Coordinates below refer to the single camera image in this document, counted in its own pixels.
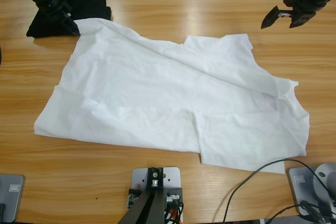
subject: white cloth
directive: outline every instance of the white cloth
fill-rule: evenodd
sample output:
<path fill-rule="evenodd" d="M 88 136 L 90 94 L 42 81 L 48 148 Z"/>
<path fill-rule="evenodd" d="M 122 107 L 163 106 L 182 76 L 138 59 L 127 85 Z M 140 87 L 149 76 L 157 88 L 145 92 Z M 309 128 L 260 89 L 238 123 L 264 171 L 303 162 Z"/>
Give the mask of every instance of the white cloth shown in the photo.
<path fill-rule="evenodd" d="M 246 170 L 306 155 L 298 83 L 259 67 L 246 34 L 176 44 L 104 19 L 76 23 L 81 36 L 36 134 L 196 152 L 204 164 Z"/>

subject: black cloth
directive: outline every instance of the black cloth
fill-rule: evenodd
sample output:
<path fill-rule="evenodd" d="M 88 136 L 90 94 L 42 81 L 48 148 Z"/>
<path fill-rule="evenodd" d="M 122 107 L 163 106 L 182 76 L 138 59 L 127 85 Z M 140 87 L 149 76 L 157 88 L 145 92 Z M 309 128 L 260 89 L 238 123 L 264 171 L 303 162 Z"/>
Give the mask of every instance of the black cloth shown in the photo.
<path fill-rule="evenodd" d="M 66 0 L 71 6 L 74 20 L 84 18 L 103 18 L 111 20 L 111 8 L 106 6 L 106 0 Z M 39 10 L 26 34 L 27 37 L 49 37 L 71 34 L 62 25 L 50 22 Z"/>

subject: wooden table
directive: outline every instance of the wooden table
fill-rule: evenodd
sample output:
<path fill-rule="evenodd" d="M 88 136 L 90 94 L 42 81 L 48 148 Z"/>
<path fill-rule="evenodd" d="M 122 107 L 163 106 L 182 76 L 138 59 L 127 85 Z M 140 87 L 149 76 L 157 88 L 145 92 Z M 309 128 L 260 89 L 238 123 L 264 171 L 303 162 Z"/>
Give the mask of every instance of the wooden table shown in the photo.
<path fill-rule="evenodd" d="M 282 0 L 108 0 L 108 5 L 114 21 L 151 39 L 183 42 L 189 34 L 248 33 L 261 67 L 300 82 L 296 95 L 311 116 L 308 155 L 300 160 L 336 162 L 336 1 L 302 27 L 289 29 L 290 20 L 282 19 L 264 30 L 262 19 L 275 5 L 283 7 Z M 26 176 L 17 220 L 116 223 L 126 212 L 133 169 L 177 166 L 185 223 L 221 221 L 223 198 L 250 172 L 201 165 L 195 153 L 34 135 L 34 121 L 78 39 L 25 37 L 36 10 L 31 0 L 0 0 L 0 173 Z M 260 173 L 235 195 L 227 220 L 272 216 L 292 204 L 286 175 Z"/>

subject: gray metal plate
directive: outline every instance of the gray metal plate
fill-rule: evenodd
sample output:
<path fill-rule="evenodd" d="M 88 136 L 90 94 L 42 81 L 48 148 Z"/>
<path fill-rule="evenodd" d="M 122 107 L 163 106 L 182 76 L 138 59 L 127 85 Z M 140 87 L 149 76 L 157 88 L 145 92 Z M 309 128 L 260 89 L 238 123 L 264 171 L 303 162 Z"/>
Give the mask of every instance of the gray metal plate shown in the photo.
<path fill-rule="evenodd" d="M 18 213 L 25 177 L 0 174 L 0 203 L 5 204 L 4 222 L 13 222 Z"/>
<path fill-rule="evenodd" d="M 132 172 L 132 189 L 144 190 L 147 184 L 148 168 L 134 169 Z M 166 175 L 163 178 L 163 186 L 165 188 L 180 188 L 181 187 L 181 174 L 180 169 L 177 167 L 164 167 L 163 173 Z"/>
<path fill-rule="evenodd" d="M 316 167 L 311 167 L 311 169 L 315 172 Z M 317 205 L 318 202 L 313 193 L 313 173 L 306 167 L 291 168 L 289 169 L 289 176 L 296 202 L 300 204 L 301 201 L 306 200 L 309 203 Z M 300 214 L 308 215 L 307 211 L 301 207 L 298 210 Z"/>

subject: black cable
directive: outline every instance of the black cable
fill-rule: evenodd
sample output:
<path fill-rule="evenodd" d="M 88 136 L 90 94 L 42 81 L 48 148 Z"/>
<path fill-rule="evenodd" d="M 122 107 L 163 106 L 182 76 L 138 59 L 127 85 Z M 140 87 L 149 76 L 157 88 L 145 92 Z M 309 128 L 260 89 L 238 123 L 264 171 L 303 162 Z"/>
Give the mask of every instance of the black cable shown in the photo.
<path fill-rule="evenodd" d="M 297 162 L 297 163 L 300 163 L 301 165 L 304 165 L 309 171 L 311 171 L 314 176 L 316 177 L 316 179 L 321 183 L 321 185 L 324 187 L 324 189 L 328 192 L 329 196 L 334 200 L 336 201 L 336 199 L 334 198 L 334 196 L 332 195 L 332 193 L 327 189 L 327 187 L 324 185 L 324 183 L 322 182 L 322 180 L 316 175 L 316 173 L 308 166 L 306 165 L 304 162 L 301 162 L 299 160 L 296 160 L 296 159 L 292 159 L 292 158 L 284 158 L 284 159 L 280 159 L 280 160 L 276 160 L 276 161 L 273 161 L 273 162 L 270 162 L 266 165 L 263 165 L 261 168 L 257 169 L 255 172 L 251 173 L 243 182 L 241 182 L 235 189 L 234 191 L 231 193 L 230 197 L 229 197 L 229 200 L 227 202 L 227 205 L 226 205 L 226 209 L 225 209 L 225 214 L 224 214 L 224 218 L 223 218 L 223 224 L 225 223 L 225 220 L 226 220 L 226 216 L 227 216 L 227 212 L 228 212 L 228 209 L 229 209 L 229 205 L 230 205 L 230 202 L 231 202 L 231 199 L 233 197 L 233 195 L 235 194 L 235 192 L 243 185 L 245 184 L 247 181 L 249 181 L 254 175 L 256 175 L 258 172 L 260 172 L 262 169 L 264 169 L 265 167 L 269 166 L 269 165 L 272 165 L 272 164 L 275 164 L 275 163 L 279 163 L 279 162 L 283 162 L 283 161 L 293 161 L 293 162 Z"/>
<path fill-rule="evenodd" d="M 308 203 L 310 206 L 312 206 L 312 207 L 316 207 L 316 208 L 318 208 L 318 209 L 320 209 L 320 210 L 324 210 L 324 211 L 327 211 L 327 212 L 329 212 L 329 213 L 331 213 L 331 214 L 333 214 L 333 215 L 336 215 L 336 213 L 335 212 L 333 212 L 333 211 L 331 211 L 330 209 L 327 209 L 327 208 L 324 208 L 324 207 L 320 207 L 320 206 L 317 206 L 317 205 L 314 205 L 314 204 L 312 204 L 312 203 Z"/>
<path fill-rule="evenodd" d="M 307 203 L 309 206 L 312 206 L 312 207 L 315 207 L 315 208 L 318 208 L 319 210 L 324 210 L 324 211 L 327 211 L 331 214 L 334 214 L 336 215 L 336 213 L 334 213 L 333 211 L 330 211 L 329 209 L 327 208 L 323 208 L 323 207 L 319 207 L 319 206 L 316 206 L 312 203 Z M 284 211 L 288 210 L 288 209 L 291 209 L 291 208 L 294 208 L 294 207 L 300 207 L 301 204 L 295 204 L 295 205 L 292 205 L 292 206 L 289 206 L 289 207 L 286 207 L 284 208 L 283 210 L 277 212 L 272 218 L 270 218 L 268 221 L 265 222 L 265 224 L 270 224 L 279 214 L 283 213 Z"/>
<path fill-rule="evenodd" d="M 171 213 L 169 219 L 166 219 L 166 222 L 165 222 L 166 224 L 169 223 L 169 222 L 172 220 L 172 218 L 173 218 L 173 216 L 174 216 L 174 213 L 175 213 L 176 211 L 178 211 L 177 208 L 175 207 L 175 208 L 174 208 L 174 211 L 172 211 L 172 213 Z"/>
<path fill-rule="evenodd" d="M 178 216 L 176 216 L 174 222 L 172 224 L 180 224 L 180 219 L 181 219 L 181 215 L 182 215 L 182 212 L 183 212 L 183 208 L 184 208 L 184 204 L 182 202 L 182 205 L 181 205 L 181 210 L 180 210 L 180 207 L 178 207 L 180 213 Z"/>
<path fill-rule="evenodd" d="M 288 209 L 291 209 L 291 208 L 294 208 L 294 207 L 299 207 L 299 206 L 300 206 L 300 204 L 295 204 L 295 205 L 292 205 L 292 206 L 289 206 L 289 207 L 285 207 L 283 210 L 278 211 L 275 215 L 273 215 L 273 217 L 270 218 L 268 221 L 266 221 L 265 224 L 270 224 L 275 217 L 277 217 L 279 214 L 283 213 L 284 211 L 286 211 Z"/>

